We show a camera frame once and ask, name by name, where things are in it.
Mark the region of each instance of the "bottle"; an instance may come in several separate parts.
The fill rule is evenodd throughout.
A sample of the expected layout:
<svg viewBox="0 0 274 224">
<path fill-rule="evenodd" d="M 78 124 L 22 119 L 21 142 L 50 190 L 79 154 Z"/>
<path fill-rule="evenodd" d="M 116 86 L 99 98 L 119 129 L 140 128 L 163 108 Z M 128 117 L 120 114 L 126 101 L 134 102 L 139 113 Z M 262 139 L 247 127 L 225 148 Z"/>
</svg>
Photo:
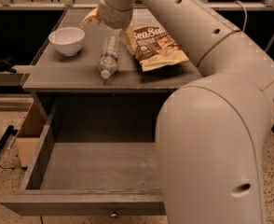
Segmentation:
<svg viewBox="0 0 274 224">
<path fill-rule="evenodd" d="M 118 68 L 119 41 L 111 35 L 103 43 L 103 52 L 99 60 L 99 71 L 103 79 L 108 79 Z"/>
</svg>

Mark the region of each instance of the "white bowl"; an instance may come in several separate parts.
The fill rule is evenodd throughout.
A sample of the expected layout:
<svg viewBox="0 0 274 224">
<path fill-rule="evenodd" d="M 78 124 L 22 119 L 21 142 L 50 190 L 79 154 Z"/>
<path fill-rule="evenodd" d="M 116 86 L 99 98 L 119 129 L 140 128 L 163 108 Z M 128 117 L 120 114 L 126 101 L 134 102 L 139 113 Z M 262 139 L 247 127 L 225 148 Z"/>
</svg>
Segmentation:
<svg viewBox="0 0 274 224">
<path fill-rule="evenodd" d="M 77 27 L 63 27 L 51 33 L 49 41 L 55 49 L 65 56 L 76 55 L 84 45 L 85 33 Z"/>
</svg>

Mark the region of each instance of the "speckled floor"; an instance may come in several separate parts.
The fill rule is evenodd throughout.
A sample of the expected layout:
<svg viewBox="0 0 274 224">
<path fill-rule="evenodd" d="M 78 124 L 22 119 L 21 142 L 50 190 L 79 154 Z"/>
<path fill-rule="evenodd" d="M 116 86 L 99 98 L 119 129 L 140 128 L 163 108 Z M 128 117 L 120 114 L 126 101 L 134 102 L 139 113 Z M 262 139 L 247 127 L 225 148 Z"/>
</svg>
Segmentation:
<svg viewBox="0 0 274 224">
<path fill-rule="evenodd" d="M 16 129 L 22 124 L 27 110 L 32 103 L 31 98 L 0 98 L 0 138 L 8 125 Z M 23 179 L 25 171 L 20 168 L 18 149 L 14 137 L 10 136 L 0 154 L 0 197 L 15 193 Z M 264 146 L 264 179 L 267 209 L 267 224 L 274 224 L 274 133 L 268 136 Z M 20 217 L 0 204 L 0 224 L 42 223 L 40 217 Z M 43 217 L 45 224 L 167 224 L 166 217 Z"/>
</svg>

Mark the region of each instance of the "cable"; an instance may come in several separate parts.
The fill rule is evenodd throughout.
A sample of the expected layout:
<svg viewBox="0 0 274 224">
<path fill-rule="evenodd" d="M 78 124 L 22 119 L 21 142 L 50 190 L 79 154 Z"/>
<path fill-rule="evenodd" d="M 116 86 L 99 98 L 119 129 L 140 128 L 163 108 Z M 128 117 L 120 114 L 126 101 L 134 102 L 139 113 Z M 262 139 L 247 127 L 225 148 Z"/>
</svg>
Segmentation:
<svg viewBox="0 0 274 224">
<path fill-rule="evenodd" d="M 20 168 L 20 169 L 22 169 L 22 167 L 3 167 L 3 166 L 1 166 L 1 165 L 0 165 L 0 168 L 1 168 L 1 169 L 11 169 L 11 170 L 14 170 L 15 168 Z"/>
<path fill-rule="evenodd" d="M 240 5 L 243 8 L 243 11 L 245 13 L 245 21 L 243 23 L 243 27 L 242 27 L 242 32 L 245 31 L 246 26 L 247 26 L 247 20 L 248 20 L 248 14 L 247 14 L 247 8 L 245 7 L 245 5 L 243 5 L 243 3 L 240 0 L 236 0 L 234 1 L 236 4 Z"/>
</svg>

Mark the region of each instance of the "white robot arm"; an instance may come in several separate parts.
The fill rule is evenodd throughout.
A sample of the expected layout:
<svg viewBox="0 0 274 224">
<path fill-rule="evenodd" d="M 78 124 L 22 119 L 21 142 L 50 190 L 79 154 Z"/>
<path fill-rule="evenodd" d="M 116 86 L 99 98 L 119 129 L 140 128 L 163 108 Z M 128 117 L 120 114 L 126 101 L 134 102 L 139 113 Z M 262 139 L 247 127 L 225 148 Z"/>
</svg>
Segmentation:
<svg viewBox="0 0 274 224">
<path fill-rule="evenodd" d="M 142 0 L 204 78 L 166 101 L 156 142 L 170 224 L 266 224 L 262 147 L 274 124 L 274 62 L 199 0 Z M 134 0 L 101 0 L 126 27 Z"/>
</svg>

